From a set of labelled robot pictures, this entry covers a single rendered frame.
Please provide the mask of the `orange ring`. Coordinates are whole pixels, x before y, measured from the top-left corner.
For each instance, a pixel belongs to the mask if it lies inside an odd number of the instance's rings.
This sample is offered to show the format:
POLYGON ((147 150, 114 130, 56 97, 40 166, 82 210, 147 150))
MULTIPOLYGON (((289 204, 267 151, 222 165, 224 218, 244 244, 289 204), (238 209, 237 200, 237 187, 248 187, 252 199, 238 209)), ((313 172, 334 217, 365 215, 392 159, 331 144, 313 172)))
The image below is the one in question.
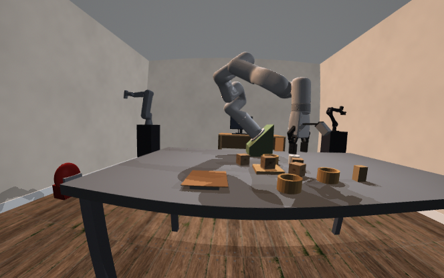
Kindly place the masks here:
POLYGON ((325 184, 338 184, 340 171, 334 168, 318 168, 316 180, 325 184), (327 172, 326 172, 327 171, 327 172))
POLYGON ((301 176, 295 174, 279 174, 277 176, 277 190, 285 194, 299 194, 302 190, 301 176))

